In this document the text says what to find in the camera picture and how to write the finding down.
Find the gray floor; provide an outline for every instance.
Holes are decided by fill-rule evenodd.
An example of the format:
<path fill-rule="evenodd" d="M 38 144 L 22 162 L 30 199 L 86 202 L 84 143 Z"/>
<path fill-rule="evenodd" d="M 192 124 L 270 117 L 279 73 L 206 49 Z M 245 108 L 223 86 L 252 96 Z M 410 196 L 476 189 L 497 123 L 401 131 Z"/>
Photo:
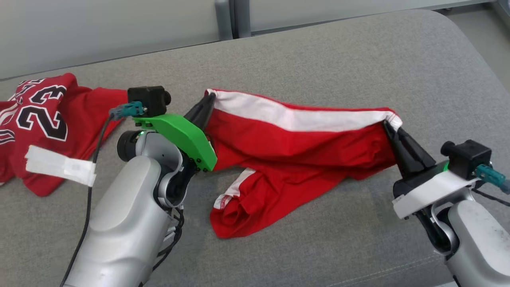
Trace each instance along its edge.
<path fill-rule="evenodd" d="M 496 12 L 486 5 L 439 12 L 460 27 L 510 92 L 510 31 Z M 457 287 L 457 284 L 451 282 L 436 287 Z"/>

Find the white tape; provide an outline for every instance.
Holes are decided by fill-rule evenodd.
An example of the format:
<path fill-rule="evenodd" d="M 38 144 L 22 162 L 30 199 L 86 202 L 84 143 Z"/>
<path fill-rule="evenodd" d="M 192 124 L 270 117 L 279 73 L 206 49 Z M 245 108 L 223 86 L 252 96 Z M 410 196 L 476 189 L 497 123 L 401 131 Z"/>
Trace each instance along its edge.
<path fill-rule="evenodd" d="M 70 179 L 87 186 L 94 185 L 95 163 L 91 161 L 69 158 L 36 146 L 29 146 L 25 158 L 29 172 Z"/>

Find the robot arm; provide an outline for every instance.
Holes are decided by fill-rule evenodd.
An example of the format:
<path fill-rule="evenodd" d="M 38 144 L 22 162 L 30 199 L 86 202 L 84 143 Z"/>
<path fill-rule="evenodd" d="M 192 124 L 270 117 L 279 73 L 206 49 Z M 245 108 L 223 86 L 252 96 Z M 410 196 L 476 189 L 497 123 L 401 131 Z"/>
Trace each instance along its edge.
<path fill-rule="evenodd" d="M 162 87 L 129 89 L 128 99 L 135 104 L 113 114 L 137 114 L 136 125 L 146 130 L 121 135 L 117 152 L 127 164 L 92 212 L 63 286 L 143 286 L 180 237 L 182 203 L 191 177 L 216 164 L 203 133 L 213 109 L 213 94 L 185 117 L 165 114 L 170 97 Z M 172 224 L 174 210 L 179 213 L 176 226 Z M 157 257 L 162 259 L 155 265 Z"/>
<path fill-rule="evenodd" d="M 393 186 L 397 215 L 418 218 L 459 287 L 510 286 L 510 235 L 467 188 L 484 179 L 508 192 L 508 181 L 488 167 L 491 150 L 447 142 L 441 153 L 450 160 L 436 164 L 403 129 L 385 123 L 385 130 L 402 175 Z"/>

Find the gray couch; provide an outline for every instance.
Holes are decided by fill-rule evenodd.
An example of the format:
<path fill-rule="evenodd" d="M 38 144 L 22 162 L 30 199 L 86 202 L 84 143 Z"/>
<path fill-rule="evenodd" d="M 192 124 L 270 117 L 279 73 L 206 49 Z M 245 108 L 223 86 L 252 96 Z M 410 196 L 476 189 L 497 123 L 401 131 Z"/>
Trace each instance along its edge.
<path fill-rule="evenodd" d="M 184 114 L 209 87 L 331 107 L 395 109 L 436 158 L 447 140 L 493 148 L 510 174 L 510 96 L 468 39 L 430 11 L 367 16 L 252 38 L 49 71 L 0 83 L 7 99 L 21 79 L 71 72 L 80 85 L 163 85 L 170 112 Z M 96 204 L 123 167 L 116 156 L 127 120 L 99 156 Z M 184 235 L 147 286 L 430 287 L 452 281 L 416 219 L 392 207 L 396 167 L 346 180 L 270 227 L 218 239 L 209 222 L 216 197 L 241 170 L 200 174 L 189 186 Z M 488 193 L 506 198 L 494 188 Z M 20 180 L 0 192 L 1 286 L 57 286 L 84 221 L 86 188 L 66 181 L 38 198 Z M 508 209 L 476 196 L 510 229 Z"/>

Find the couch seam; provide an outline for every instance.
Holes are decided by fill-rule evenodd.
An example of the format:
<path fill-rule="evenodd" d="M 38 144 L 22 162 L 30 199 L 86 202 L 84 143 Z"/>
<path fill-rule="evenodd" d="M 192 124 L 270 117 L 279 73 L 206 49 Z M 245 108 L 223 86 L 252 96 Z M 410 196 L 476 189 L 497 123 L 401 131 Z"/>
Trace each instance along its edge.
<path fill-rule="evenodd" d="M 417 263 L 417 262 L 422 262 L 422 261 L 425 261 L 425 260 L 427 260 L 427 259 L 431 259 L 431 258 L 434 258 L 434 257 L 436 257 L 436 256 L 429 256 L 429 257 L 426 257 L 426 258 L 422 258 L 422 259 L 420 259 L 420 260 L 416 260 L 416 261 L 413 261 L 413 262 L 409 262 L 409 263 L 406 263 L 406 264 L 402 264 L 402 265 L 399 265 L 399 266 L 396 266 L 396 267 L 392 267 L 392 268 L 389 268 L 389 269 L 386 269 L 386 270 L 382 270 L 382 271 L 379 271 L 379 272 L 375 272 L 375 273 L 371 273 L 371 274 L 364 275 L 364 276 L 361 276 L 361 277 L 357 277 L 357 278 L 353 278 L 353 279 L 345 280 L 345 281 L 342 281 L 342 282 L 334 283 L 334 284 L 328 285 L 328 286 L 326 286 L 326 287 L 337 286 L 337 285 L 339 285 L 339 284 L 343 284 L 343 283 L 351 282 L 351 281 L 354 281 L 354 280 L 358 280 L 358 279 L 366 278 L 366 277 L 369 277 L 369 276 L 373 276 L 373 275 L 376 275 L 376 274 L 384 273 L 384 272 L 387 272 L 387 271 L 390 271 L 390 270 L 393 270 L 393 269 L 397 269 L 397 268 L 400 268 L 400 267 L 409 266 L 409 265 L 414 264 L 414 263 Z M 395 272 L 390 272 L 390 273 L 388 273 L 388 274 L 384 274 L 384 275 L 381 275 L 381 276 L 377 276 L 377 277 L 374 277 L 374 278 L 368 278 L 368 279 L 363 280 L 363 281 L 354 282 L 354 283 L 351 283 L 351 284 L 348 284 L 348 285 L 343 285 L 342 287 L 346 287 L 346 286 L 350 286 L 350 285 L 353 285 L 353 284 L 356 284 L 356 283 L 361 283 L 361 282 L 365 282 L 365 281 L 368 281 L 368 280 L 372 280 L 372 279 L 380 278 L 380 277 L 387 276 L 387 275 L 390 275 L 390 274 L 394 274 L 394 273 L 397 273 L 397 272 L 400 272 L 400 271 L 404 271 L 404 270 L 411 269 L 411 268 L 414 268 L 414 267 L 417 267 L 417 266 L 420 266 L 420 265 L 423 265 L 423 264 L 430 263 L 430 262 L 432 262 L 432 261 L 435 261 L 435 259 L 434 259 L 434 260 L 429 260 L 429 261 L 427 261 L 427 262 L 424 262 L 424 263 L 421 263 L 421 264 L 418 264 L 418 265 L 415 265 L 415 266 L 411 266 L 411 267 L 409 267 L 409 268 L 405 268 L 405 269 L 402 269 L 402 270 L 397 270 L 397 271 L 395 271 Z"/>

